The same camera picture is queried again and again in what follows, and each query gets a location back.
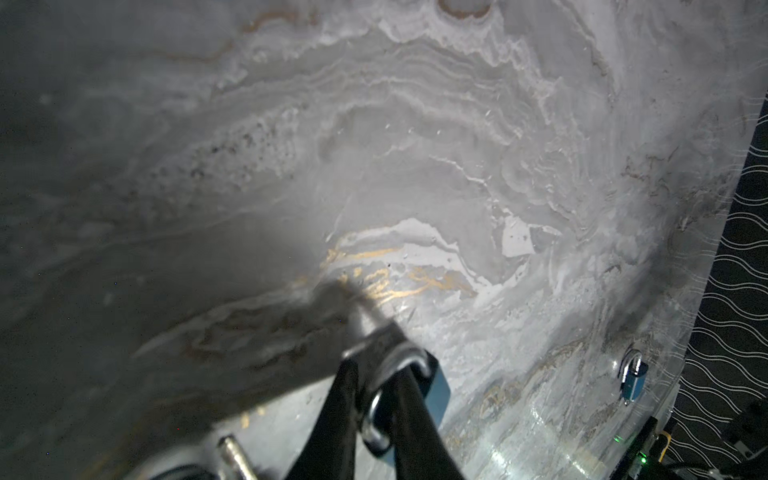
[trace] patterned floor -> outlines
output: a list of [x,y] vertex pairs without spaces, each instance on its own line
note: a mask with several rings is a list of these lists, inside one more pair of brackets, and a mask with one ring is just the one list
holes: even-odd
[[743,456],[721,438],[768,396],[768,96],[701,300],[673,417],[669,455],[723,467]]

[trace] marble surface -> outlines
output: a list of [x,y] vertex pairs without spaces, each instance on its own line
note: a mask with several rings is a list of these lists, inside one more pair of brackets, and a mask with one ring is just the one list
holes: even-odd
[[281,478],[358,295],[441,360],[467,478],[605,478],[681,370],[767,15],[0,2],[3,477],[146,478],[233,432]]

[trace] white patch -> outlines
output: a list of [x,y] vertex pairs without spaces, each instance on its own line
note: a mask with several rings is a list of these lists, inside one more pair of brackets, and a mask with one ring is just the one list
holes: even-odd
[[504,219],[502,254],[505,257],[519,257],[535,253],[528,224],[515,216]]

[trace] wavy line pattern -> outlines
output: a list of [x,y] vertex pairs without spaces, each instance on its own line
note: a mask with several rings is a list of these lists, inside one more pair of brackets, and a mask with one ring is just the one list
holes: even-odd
[[701,297],[672,413],[680,429],[669,454],[678,462],[711,467],[742,462],[721,436],[752,401],[768,397],[768,96],[752,144],[743,152],[744,168]]

